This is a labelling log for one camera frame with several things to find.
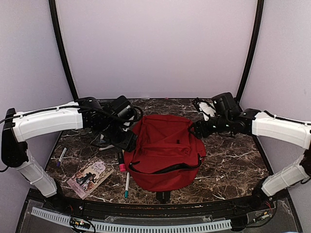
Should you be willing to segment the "right black frame post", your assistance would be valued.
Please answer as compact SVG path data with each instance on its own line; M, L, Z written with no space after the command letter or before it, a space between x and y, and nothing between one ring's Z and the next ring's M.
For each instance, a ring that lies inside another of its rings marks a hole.
M261 20L262 20L262 15L263 15L264 2L265 0L257 1L257 7L256 7L256 13L255 13L255 19L254 19L254 25L253 25L250 45L249 45L241 81L240 81L239 88L236 94L236 99L238 102L242 100L242 96L246 88L247 80L249 77L253 58L255 55L255 50L257 46L257 41L258 41L259 31L260 31L260 26L261 26Z

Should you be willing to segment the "black pink highlighter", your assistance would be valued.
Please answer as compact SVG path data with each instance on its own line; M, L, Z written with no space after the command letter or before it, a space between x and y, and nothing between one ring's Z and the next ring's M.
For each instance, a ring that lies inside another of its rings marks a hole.
M118 153L118 162L119 162L120 172L125 172L126 171L126 166L125 166L124 157L123 157L123 153L122 152Z

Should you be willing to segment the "left black frame post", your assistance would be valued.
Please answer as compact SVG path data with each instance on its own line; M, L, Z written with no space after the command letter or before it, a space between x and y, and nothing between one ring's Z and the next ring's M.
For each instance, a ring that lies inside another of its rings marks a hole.
M54 36L59 52L59 56L61 59L61 63L63 66L64 74L69 86L69 90L71 93L71 96L73 100L78 99L78 93L74 84L74 80L72 77L72 73L69 67L69 62L67 58L67 54L65 51L65 46L64 46L64 41L62 38L62 32L61 32L61 27L60 27L60 21L58 17L58 12L57 12L57 6L56 6L56 1L55 0L48 0L49 2L49 9L50 9L50 15L52 19L52 26L53 26L53 31L54 31Z

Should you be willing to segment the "white purple marker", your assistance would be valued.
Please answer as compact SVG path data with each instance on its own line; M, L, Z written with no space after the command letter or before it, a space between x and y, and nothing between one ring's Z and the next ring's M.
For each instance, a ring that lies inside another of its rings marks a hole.
M57 161L57 164L56 164L57 167L60 167L61 162L62 162L62 160L64 158L64 155L66 154L66 151L67 151L67 148L64 148L62 153L61 153L61 155L60 155L60 157L59 157L59 159L58 159L58 161Z

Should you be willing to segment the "white blue workbook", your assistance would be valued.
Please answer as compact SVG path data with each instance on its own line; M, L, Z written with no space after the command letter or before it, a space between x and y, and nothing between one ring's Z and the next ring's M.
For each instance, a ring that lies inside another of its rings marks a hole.
M99 146L99 148L104 149L104 150L114 147L114 145L112 145L110 141L106 139L102 134L99 137L97 145Z

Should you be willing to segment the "Taming of the Shrew book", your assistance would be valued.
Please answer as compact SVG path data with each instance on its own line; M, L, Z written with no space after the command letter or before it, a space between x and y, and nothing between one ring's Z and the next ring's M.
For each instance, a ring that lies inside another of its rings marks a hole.
M114 168L107 165L104 161L90 162L78 170L67 181L67 184L79 198L84 200L114 171Z

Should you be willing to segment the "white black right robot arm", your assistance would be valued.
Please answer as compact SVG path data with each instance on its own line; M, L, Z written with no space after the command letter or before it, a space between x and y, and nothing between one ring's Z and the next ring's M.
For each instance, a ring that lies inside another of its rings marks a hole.
M230 92L206 101L195 98L192 102L203 119L193 123L189 132L197 138L207 138L214 133L245 134L275 139L304 150L294 162L281 171L264 178L248 199L248 207L259 210L279 191L311 179L311 123L273 115L268 111L248 108L242 110Z

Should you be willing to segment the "small circuit board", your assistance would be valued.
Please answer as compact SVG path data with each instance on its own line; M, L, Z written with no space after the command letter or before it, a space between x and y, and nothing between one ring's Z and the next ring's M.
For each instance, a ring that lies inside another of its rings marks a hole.
M70 226L81 228L81 229L90 229L90 224L80 218L72 217L69 221Z

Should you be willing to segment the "red student backpack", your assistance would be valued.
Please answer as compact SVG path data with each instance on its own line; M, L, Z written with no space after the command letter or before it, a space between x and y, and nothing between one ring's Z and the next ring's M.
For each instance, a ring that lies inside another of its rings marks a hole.
M181 189L195 179L206 156L202 140L189 132L190 119L173 115L144 116L132 129L136 147L124 153L127 171L151 192Z

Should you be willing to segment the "black front rail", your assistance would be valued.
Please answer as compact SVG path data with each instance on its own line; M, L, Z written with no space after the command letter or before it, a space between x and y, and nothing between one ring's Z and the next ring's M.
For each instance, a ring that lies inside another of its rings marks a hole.
M259 209L248 206L250 196L229 200L220 200L209 191L191 194L188 189L171 192L171 198L165 204L156 199L156 194L142 189L133 189L129 198L124 197L125 188L107 186L95 189L84 200L65 187L64 202L58 207L58 202L51 202L35 189L30 189L27 200L38 201L42 207L64 214L79 217L96 218L107 215L136 216L136 217L189 217L211 215L212 217L239 218L247 214L260 214L264 210L272 209L276 216L293 216L290 202L283 196L274 200L270 206L263 204Z

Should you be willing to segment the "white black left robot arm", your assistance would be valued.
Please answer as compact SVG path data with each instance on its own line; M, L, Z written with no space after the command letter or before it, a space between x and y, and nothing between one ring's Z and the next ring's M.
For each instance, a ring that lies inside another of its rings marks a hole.
M86 97L27 112L11 108L1 120L0 159L7 168L18 170L44 197L50 198L51 206L63 212L69 202L61 195L56 180L32 156L28 140L67 130L90 129L103 135L114 147L130 152L137 140L130 127L142 117L143 111L125 96L103 103Z

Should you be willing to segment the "white teal marker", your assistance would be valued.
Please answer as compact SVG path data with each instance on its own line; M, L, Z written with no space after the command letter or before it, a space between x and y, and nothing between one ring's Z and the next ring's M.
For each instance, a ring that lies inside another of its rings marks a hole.
M129 184L130 184L130 173L126 173L126 183L125 183L125 192L124 192L124 198L127 199L129 196Z

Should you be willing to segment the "black frame post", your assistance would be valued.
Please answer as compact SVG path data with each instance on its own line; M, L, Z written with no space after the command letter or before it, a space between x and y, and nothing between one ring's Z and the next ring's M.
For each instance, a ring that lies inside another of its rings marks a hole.
M65 46L64 46L64 41L62 38L62 32L61 32L61 27L60 27L60 21L58 17L58 12L57 12L57 6L56 6L56 1L55 0L48 0L49 2L49 9L50 9L50 15L52 19L52 26L53 26L53 31L54 31L54 36L59 52L59 56L61 59L61 63L63 66L64 74L69 86L69 90L71 93L71 96L73 100L78 99L78 93L74 84L74 80L72 77L72 73L69 67L69 62L67 58L67 54L65 51Z
M258 41L259 31L260 31L260 26L261 26L261 20L262 20L262 15L263 15L264 2L265 0L257 1L257 7L256 7L256 13L255 13L255 19L254 19L254 25L253 25L250 45L249 45L241 81L240 81L239 88L236 94L236 99L238 102L242 100L242 96L246 88L247 80L249 77L253 58L255 55L255 50L257 46L257 41Z

